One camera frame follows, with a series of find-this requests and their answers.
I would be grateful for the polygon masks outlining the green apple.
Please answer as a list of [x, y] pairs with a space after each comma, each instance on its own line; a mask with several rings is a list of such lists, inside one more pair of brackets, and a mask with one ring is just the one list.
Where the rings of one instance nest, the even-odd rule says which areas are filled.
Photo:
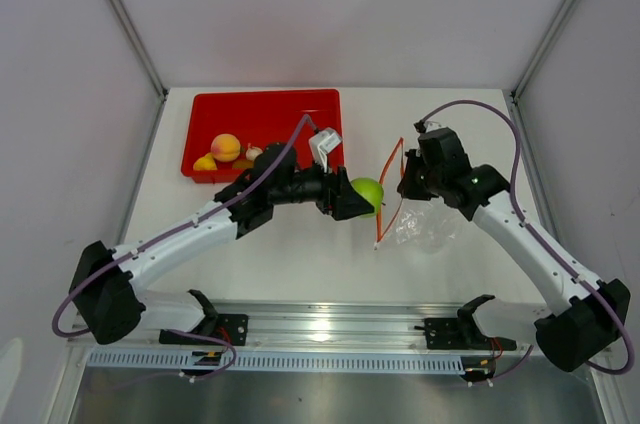
[[375, 217], [379, 214], [384, 201], [384, 188], [375, 179], [359, 177], [351, 181], [353, 189], [373, 206], [373, 211], [366, 217]]

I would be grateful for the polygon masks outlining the clear zip top bag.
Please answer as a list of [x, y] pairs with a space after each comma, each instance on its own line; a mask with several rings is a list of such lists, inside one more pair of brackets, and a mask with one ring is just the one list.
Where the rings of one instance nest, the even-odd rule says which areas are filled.
[[376, 215], [374, 250], [403, 247], [436, 254], [462, 235], [463, 219], [440, 200], [412, 201], [401, 197], [396, 187], [403, 177], [408, 177], [408, 157], [400, 137], [378, 179], [384, 196]]

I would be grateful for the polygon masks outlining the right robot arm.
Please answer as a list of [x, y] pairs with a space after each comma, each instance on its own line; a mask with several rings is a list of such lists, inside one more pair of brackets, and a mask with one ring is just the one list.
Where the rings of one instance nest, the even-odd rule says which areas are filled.
[[537, 346], [558, 369], [571, 372], [623, 337], [631, 293], [581, 265], [544, 228], [517, 208], [513, 187], [492, 166], [470, 164], [449, 128], [420, 133], [406, 153], [398, 185], [405, 199], [440, 198], [491, 237], [534, 284], [541, 305], [482, 295], [459, 308], [456, 333], [468, 347], [490, 338]]

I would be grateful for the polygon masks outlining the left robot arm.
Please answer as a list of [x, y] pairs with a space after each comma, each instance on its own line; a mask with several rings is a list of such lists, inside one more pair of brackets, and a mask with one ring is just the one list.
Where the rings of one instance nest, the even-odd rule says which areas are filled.
[[69, 293], [87, 333], [101, 345], [139, 329], [159, 332], [163, 344], [209, 342], [218, 314], [196, 289], [184, 294], [150, 291], [164, 274], [214, 246], [230, 243], [269, 222], [278, 205], [311, 202], [335, 221], [379, 213], [383, 192], [369, 178], [349, 179], [344, 167], [331, 171], [299, 166], [295, 149], [274, 143], [251, 168], [181, 223], [147, 241], [108, 248], [85, 247]]

